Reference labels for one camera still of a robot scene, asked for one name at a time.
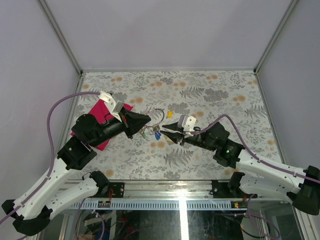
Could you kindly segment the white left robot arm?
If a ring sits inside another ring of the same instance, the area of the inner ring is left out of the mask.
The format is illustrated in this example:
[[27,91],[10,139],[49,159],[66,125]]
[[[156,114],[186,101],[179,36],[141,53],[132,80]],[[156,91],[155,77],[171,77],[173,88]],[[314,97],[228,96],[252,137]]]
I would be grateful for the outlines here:
[[49,169],[24,195],[8,199],[1,205],[14,219],[12,225],[18,233],[34,236],[72,204],[90,197],[102,198],[110,193],[110,181],[99,170],[62,193],[58,193],[58,189],[97,156],[95,147],[121,133],[131,139],[151,121],[148,115],[125,108],[119,115],[119,119],[114,117],[103,124],[92,114],[81,115],[71,129],[73,136],[57,153]]

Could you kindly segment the floral table mat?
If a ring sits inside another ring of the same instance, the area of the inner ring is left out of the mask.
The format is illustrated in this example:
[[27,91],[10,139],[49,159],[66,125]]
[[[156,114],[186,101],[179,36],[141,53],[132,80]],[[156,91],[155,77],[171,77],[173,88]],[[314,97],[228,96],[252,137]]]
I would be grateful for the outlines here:
[[[84,96],[75,98],[71,116],[88,113],[98,97],[94,92],[114,93],[136,113],[163,109],[162,125],[172,124],[181,115],[196,118],[196,125],[207,127],[217,117],[229,131],[231,140],[243,138],[255,153],[281,161],[258,81],[251,70],[235,71],[133,71],[84,72],[78,88]],[[172,111],[172,118],[167,118]],[[83,170],[71,176],[80,180],[93,171],[111,180],[211,180],[228,179],[233,168],[223,167],[207,150],[156,140],[152,130],[128,139],[120,134]]]

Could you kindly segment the red cloth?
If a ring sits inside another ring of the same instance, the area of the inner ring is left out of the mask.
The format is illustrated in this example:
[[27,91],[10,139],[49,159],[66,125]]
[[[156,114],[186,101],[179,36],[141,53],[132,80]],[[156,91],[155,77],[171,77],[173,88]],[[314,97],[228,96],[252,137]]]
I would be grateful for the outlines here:
[[[133,106],[129,104],[124,104],[124,108],[126,110],[131,111],[133,109]],[[88,112],[89,114],[95,116],[96,120],[98,121],[99,124],[105,123],[107,120],[111,120],[113,116],[110,114],[109,110],[105,106],[105,103],[103,100],[98,100],[98,102],[92,107],[92,109]],[[110,140],[107,140],[106,142],[98,145],[95,147],[96,149],[103,151],[106,146],[108,145]]]

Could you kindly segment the yellow key tag with label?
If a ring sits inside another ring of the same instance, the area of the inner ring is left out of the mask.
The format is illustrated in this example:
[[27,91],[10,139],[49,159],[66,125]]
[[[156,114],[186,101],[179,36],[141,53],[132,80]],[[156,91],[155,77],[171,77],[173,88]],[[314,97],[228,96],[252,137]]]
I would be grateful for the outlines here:
[[167,142],[169,142],[169,143],[174,143],[169,137],[165,137],[165,140],[167,141]]

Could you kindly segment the blue key tag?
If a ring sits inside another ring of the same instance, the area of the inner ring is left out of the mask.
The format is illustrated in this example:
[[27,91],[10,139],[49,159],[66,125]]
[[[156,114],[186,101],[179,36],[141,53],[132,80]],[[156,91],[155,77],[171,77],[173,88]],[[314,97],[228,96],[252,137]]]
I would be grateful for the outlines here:
[[155,139],[159,141],[161,139],[161,133],[159,131],[154,132]]

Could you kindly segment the large silver keyring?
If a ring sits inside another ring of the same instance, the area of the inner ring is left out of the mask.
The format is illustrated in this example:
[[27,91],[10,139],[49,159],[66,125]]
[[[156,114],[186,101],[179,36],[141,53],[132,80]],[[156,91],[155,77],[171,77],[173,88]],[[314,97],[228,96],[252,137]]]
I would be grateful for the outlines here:
[[145,113],[146,116],[149,116],[151,121],[148,122],[145,127],[148,130],[157,130],[159,125],[165,119],[165,112],[161,108],[153,108]]

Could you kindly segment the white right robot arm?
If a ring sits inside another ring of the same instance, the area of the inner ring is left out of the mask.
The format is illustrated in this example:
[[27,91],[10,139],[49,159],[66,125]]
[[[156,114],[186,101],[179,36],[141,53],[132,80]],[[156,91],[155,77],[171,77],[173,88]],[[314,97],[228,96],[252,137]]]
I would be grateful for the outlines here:
[[239,169],[228,182],[233,197],[257,195],[292,204],[309,215],[320,213],[320,170],[286,165],[259,156],[243,144],[229,139],[219,123],[200,134],[184,133],[177,123],[164,125],[161,133],[175,144],[185,143],[214,152],[213,159],[224,167]]

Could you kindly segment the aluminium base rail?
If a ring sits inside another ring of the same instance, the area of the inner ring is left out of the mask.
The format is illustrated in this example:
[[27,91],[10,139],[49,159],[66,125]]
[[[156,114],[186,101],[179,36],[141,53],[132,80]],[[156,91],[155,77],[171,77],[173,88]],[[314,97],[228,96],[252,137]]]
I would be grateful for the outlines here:
[[105,201],[137,200],[137,201],[169,201],[186,197],[188,200],[202,200],[213,196],[214,199],[232,199],[232,193],[223,193],[227,182],[221,181],[180,181],[155,182],[131,181],[110,182],[108,179],[86,178],[73,187],[57,193],[59,184],[53,185],[50,180],[44,184],[32,197],[33,204],[71,205],[83,199],[101,199]]

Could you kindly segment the small yellow key tag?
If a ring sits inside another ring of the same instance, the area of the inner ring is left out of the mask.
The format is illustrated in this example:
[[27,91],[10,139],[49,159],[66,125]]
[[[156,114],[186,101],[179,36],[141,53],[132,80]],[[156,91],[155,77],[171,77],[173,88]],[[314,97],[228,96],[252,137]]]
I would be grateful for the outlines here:
[[173,116],[173,112],[172,111],[168,111],[167,113],[167,118],[170,119]]

